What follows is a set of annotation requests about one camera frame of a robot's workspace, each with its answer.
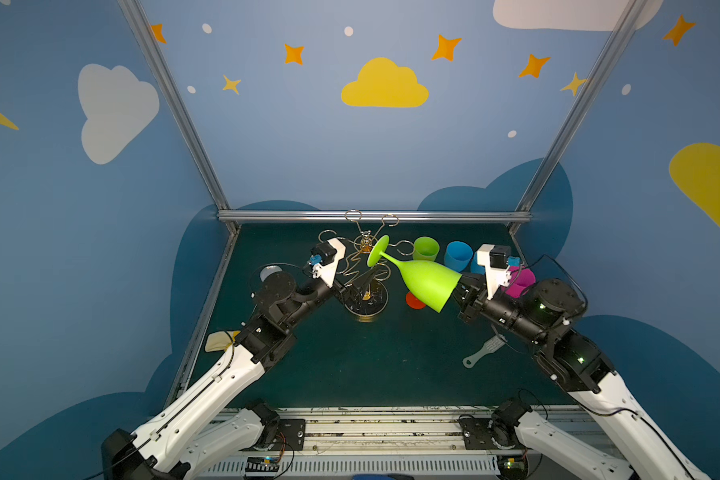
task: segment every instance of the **blue object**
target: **blue object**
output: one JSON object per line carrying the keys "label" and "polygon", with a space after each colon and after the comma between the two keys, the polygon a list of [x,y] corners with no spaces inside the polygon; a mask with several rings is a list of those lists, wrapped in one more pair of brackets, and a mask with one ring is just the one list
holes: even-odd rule
{"label": "blue object", "polygon": [[473,274],[485,274],[485,267],[482,265],[478,265],[477,255],[472,257],[472,263],[469,264],[469,271]]}
{"label": "blue object", "polygon": [[467,268],[472,259],[472,247],[464,242],[451,242],[445,248],[445,266],[451,270],[461,272]]}

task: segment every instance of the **table surface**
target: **table surface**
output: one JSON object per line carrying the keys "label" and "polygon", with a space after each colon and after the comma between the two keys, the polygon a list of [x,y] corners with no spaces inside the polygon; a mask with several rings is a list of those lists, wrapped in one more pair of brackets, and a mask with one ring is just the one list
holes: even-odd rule
{"label": "table surface", "polygon": [[[378,228],[378,224],[363,226],[374,231]],[[276,262],[304,265],[310,249],[318,243],[318,234],[327,228],[347,238],[358,234],[357,227],[349,222],[243,225],[208,333],[239,330],[240,322],[247,321],[253,309],[249,280],[256,268]],[[445,246],[453,240],[466,242],[473,250],[482,244],[512,245],[500,224],[400,224],[385,227],[381,234],[389,234],[392,243],[431,236],[440,243],[440,263]],[[296,269],[291,270],[299,283],[307,280]],[[259,285],[258,275],[250,283]],[[452,300],[439,314],[428,307],[413,310],[405,302],[408,289],[394,266],[384,284],[389,302],[373,322],[358,321],[341,303],[330,300],[299,324],[298,341],[280,363],[235,398],[230,407],[244,406],[254,398],[281,408],[498,405],[516,396],[520,387],[531,390],[546,404],[571,403],[524,353],[525,346],[514,339],[510,345],[519,352],[504,346],[484,356],[473,368],[464,368],[461,360],[480,350],[493,336],[488,322],[461,322]],[[201,351],[192,381],[220,356],[221,352]],[[536,403],[528,394],[524,400]]]}

